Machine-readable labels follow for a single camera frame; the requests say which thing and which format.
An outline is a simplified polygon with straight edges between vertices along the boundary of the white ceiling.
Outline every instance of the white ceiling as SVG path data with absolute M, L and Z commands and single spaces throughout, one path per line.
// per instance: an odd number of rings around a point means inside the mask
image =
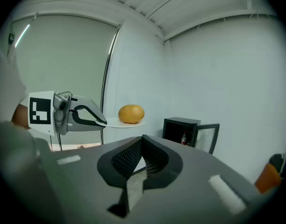
M 240 14 L 274 14 L 265 0 L 114 0 L 162 29 L 165 39 L 201 23 Z

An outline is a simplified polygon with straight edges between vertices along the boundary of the orange object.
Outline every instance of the orange object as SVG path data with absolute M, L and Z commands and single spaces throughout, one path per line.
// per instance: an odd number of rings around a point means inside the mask
M 270 163 L 266 164 L 261 175 L 255 182 L 255 186 L 260 193 L 264 193 L 273 187 L 279 186 L 280 184 L 281 177 L 279 176 L 276 168 Z
M 139 105 L 125 105 L 118 112 L 119 119 L 129 124 L 140 122 L 144 115 L 144 109 Z

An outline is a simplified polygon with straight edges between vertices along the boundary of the white plate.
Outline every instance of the white plate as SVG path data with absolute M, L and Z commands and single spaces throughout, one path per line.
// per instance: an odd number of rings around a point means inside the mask
M 139 123 L 136 124 L 127 124 L 123 123 L 120 121 L 119 118 L 106 118 L 107 124 L 103 124 L 98 122 L 97 120 L 95 121 L 98 125 L 104 126 L 104 127 L 111 127 L 111 128 L 133 128 L 133 127 L 138 127 L 145 125 L 145 121 L 141 120 Z

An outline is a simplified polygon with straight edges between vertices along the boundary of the person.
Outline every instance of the person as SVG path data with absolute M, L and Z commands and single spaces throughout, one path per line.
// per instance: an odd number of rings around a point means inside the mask
M 20 103 L 27 97 L 15 54 L 15 36 L 11 18 L 0 29 L 0 122 L 11 121 L 16 126 L 29 129 L 28 108 Z

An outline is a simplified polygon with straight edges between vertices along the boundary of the bottle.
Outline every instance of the bottle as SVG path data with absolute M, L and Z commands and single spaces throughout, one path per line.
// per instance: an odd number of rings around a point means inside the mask
M 186 145 L 186 131 L 184 132 L 184 135 L 182 136 L 180 143 Z

